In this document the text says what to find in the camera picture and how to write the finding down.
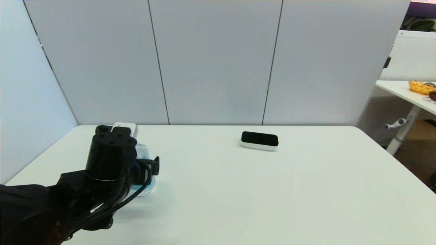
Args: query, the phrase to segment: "floor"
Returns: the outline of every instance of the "floor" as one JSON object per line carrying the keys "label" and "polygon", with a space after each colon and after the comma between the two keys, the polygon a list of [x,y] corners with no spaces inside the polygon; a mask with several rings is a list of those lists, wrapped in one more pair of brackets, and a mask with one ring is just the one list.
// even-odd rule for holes
{"label": "floor", "polygon": [[436,127],[417,120],[394,156],[427,186],[436,172]]}

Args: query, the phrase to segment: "yellow bowl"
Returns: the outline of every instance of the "yellow bowl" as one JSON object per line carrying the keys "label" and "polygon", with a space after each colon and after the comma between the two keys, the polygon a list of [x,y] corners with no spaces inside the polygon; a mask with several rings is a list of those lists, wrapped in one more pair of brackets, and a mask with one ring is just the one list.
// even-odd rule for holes
{"label": "yellow bowl", "polygon": [[420,81],[409,81],[409,88],[413,92],[423,95],[429,95],[431,91],[436,91],[436,88],[434,86]]}

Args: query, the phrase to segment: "white pegboard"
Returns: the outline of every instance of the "white pegboard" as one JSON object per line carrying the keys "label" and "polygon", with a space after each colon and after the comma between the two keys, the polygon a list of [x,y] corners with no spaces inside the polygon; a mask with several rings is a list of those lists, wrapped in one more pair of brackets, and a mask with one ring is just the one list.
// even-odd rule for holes
{"label": "white pegboard", "polygon": [[436,82],[436,33],[399,31],[379,80]]}
{"label": "white pegboard", "polygon": [[[399,31],[392,47],[388,68],[379,80],[436,82],[436,33]],[[377,143],[386,146],[398,129],[386,130],[383,125],[407,116],[412,104],[380,88],[375,88],[368,100],[357,127]],[[422,111],[419,119],[434,119]]]}

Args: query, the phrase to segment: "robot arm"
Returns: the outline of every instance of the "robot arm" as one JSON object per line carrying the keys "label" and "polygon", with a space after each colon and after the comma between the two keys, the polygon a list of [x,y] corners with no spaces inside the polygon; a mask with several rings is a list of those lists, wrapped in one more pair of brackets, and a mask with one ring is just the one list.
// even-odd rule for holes
{"label": "robot arm", "polygon": [[[100,125],[85,170],[49,187],[0,185],[0,245],[58,245],[80,229],[110,228],[114,213],[159,173],[159,157],[136,159],[132,135],[129,127]],[[133,184],[143,186],[126,198]]]}

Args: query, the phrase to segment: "white tabletop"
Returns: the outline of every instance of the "white tabletop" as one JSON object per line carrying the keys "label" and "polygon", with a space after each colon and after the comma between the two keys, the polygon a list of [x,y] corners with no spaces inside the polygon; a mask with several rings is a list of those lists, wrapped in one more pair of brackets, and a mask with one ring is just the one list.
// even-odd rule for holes
{"label": "white tabletop", "polygon": [[[430,245],[436,195],[359,129],[347,126],[139,126],[161,159],[150,196],[109,230],[69,245]],[[95,126],[78,126],[8,185],[53,185],[86,165]],[[273,133],[277,152],[242,148]]]}
{"label": "white tabletop", "polygon": [[375,85],[436,115],[436,104],[423,100],[425,95],[412,92],[408,81],[377,81]]}

